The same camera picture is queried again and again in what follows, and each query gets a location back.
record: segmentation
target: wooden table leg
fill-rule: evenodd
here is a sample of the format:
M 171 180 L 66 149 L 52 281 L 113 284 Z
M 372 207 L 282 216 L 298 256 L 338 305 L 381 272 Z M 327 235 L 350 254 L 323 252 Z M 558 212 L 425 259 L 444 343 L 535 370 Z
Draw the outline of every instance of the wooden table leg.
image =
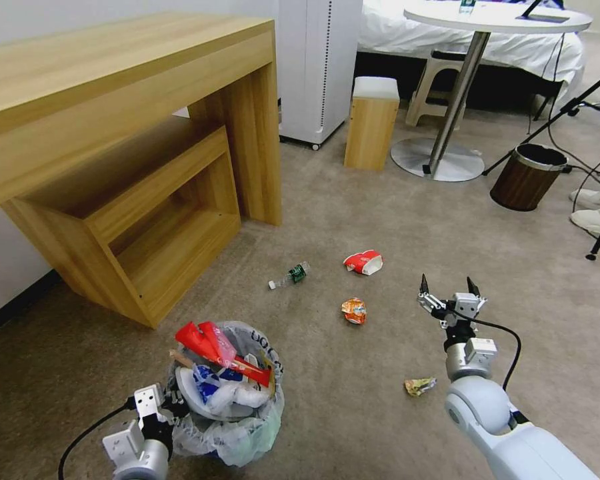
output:
M 233 174 L 243 215 L 282 223 L 280 146 L 275 63 L 189 106 L 198 121 L 227 127 Z

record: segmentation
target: green bottle label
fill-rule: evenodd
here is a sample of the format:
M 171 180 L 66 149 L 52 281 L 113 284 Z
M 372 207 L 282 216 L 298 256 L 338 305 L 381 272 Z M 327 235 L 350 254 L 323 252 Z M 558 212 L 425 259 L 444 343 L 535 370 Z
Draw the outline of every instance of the green bottle label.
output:
M 307 276 L 304 268 L 302 268 L 302 265 L 300 264 L 289 270 L 289 274 L 291 275 L 291 280 L 293 280 L 294 283 L 298 283 Z

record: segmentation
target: round table base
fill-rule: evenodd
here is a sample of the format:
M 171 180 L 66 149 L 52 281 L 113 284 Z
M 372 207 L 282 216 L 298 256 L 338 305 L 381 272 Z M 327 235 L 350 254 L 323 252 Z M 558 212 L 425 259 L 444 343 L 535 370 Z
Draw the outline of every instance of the round table base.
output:
M 434 139 L 424 138 L 402 140 L 391 148 L 391 158 L 402 170 L 424 177 L 422 166 L 429 163 L 434 141 Z M 467 148 L 450 143 L 433 179 L 466 181 L 480 176 L 484 170 L 485 163 L 480 156 Z

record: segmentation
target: shoe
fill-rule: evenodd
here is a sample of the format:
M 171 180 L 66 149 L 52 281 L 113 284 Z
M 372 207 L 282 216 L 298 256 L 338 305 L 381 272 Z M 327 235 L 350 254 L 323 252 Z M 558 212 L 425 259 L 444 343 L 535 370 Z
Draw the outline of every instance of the shoe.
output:
M 578 190 L 575 190 L 569 194 L 569 199 L 573 201 L 576 195 L 578 196 L 577 205 L 590 210 L 600 209 L 600 191 L 582 189 L 578 194 Z
M 573 212 L 569 219 L 584 230 L 591 233 L 600 233 L 600 209 L 578 210 Z

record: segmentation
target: trash bag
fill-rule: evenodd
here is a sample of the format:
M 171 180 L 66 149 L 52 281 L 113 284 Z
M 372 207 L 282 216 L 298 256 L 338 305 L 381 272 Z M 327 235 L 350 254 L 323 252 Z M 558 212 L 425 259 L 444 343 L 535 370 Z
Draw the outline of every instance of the trash bag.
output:
M 258 359 L 266 357 L 275 368 L 275 395 L 250 417 L 237 422 L 213 421 L 195 412 L 176 423 L 173 429 L 173 451 L 177 455 L 216 455 L 227 465 L 242 467 L 271 450 L 280 430 L 285 396 L 282 392 L 284 368 L 269 340 L 255 328 L 240 321 L 217 324 L 238 352 Z M 208 364 L 202 357 L 182 347 L 193 362 Z M 169 368 L 169 386 L 175 386 L 175 368 Z

